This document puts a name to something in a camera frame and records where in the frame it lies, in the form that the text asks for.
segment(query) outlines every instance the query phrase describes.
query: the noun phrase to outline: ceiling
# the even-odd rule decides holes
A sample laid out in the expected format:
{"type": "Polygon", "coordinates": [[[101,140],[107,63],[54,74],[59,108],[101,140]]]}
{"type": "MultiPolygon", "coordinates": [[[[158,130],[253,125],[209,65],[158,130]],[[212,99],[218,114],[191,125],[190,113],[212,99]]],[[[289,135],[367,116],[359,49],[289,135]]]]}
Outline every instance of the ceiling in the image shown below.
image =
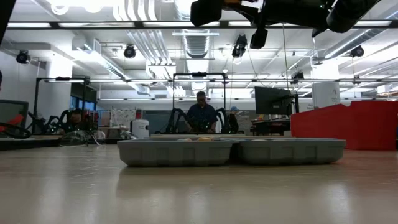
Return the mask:
{"type": "MultiPolygon", "coordinates": [[[[89,13],[83,7],[70,7],[64,15],[55,15],[49,3],[51,0],[17,0],[10,21],[115,21],[113,7],[115,0],[105,2],[105,7],[97,13],[89,13]]],[[[70,0],[73,4],[89,0],[70,0]]],[[[374,6],[363,19],[385,19],[391,12],[398,11],[396,0],[382,0],[374,6]]],[[[175,6],[173,1],[155,1],[155,14],[160,21],[176,20],[175,6]]],[[[223,11],[221,20],[244,20],[244,17],[231,11],[223,11]]],[[[359,34],[364,29],[350,30],[344,34],[326,31],[315,39],[311,38],[311,29],[269,29],[266,46],[260,50],[249,49],[242,57],[239,64],[233,63],[230,50],[239,34],[245,34],[250,41],[254,29],[220,29],[210,32],[217,35],[210,37],[209,72],[220,73],[228,70],[229,78],[284,78],[286,69],[291,68],[288,74],[296,70],[302,70],[305,78],[310,78],[313,67],[310,56],[322,54],[328,49],[342,45],[359,34]]],[[[162,30],[165,46],[173,62],[177,64],[178,72],[187,72],[183,38],[175,33],[180,30],[162,30]]],[[[48,43],[64,51],[67,55],[75,58],[73,74],[89,75],[92,78],[109,76],[109,72],[96,62],[76,58],[72,49],[74,36],[83,34],[87,39],[96,39],[102,45],[102,54],[107,56],[114,64],[122,68],[125,73],[132,74],[131,78],[149,78],[145,69],[147,60],[137,49],[135,58],[127,59],[123,52],[127,44],[133,44],[125,30],[7,30],[5,38],[8,42],[15,43],[48,43]]],[[[398,44],[398,30],[385,30],[376,37],[362,43],[365,55],[361,58],[337,57],[334,63],[339,65],[341,78],[352,78],[354,74],[366,74],[366,78],[383,78],[387,75],[398,75],[398,60],[396,56],[396,45],[398,44]]],[[[374,83],[366,85],[365,88],[356,88],[354,91],[374,93],[374,89],[385,83],[374,83]]],[[[261,83],[230,83],[228,88],[252,88],[261,86],[261,83]]],[[[286,83],[267,83],[279,88],[285,88],[286,83]]],[[[340,83],[341,88],[352,88],[352,83],[340,83]]],[[[190,83],[181,83],[184,90],[191,88],[190,83]]],[[[208,83],[207,88],[222,88],[220,83],[208,83]]],[[[308,83],[295,86],[302,92],[310,89],[308,83]]],[[[165,89],[162,85],[150,86],[153,90],[165,89]]],[[[132,90],[128,85],[102,84],[102,90],[132,90]]]]}

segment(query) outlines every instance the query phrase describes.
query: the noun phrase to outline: gray tray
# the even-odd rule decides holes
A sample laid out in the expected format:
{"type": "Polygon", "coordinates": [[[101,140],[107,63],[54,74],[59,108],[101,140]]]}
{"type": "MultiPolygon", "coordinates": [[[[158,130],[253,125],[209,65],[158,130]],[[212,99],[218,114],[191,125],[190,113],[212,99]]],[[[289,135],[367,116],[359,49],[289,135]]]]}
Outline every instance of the gray tray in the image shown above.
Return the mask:
{"type": "Polygon", "coordinates": [[[176,141],[137,139],[119,141],[120,159],[129,166],[210,166],[229,159],[236,141],[176,141]]]}
{"type": "Polygon", "coordinates": [[[326,164],[341,159],[344,148],[337,139],[240,139],[239,157],[249,164],[326,164]]]}

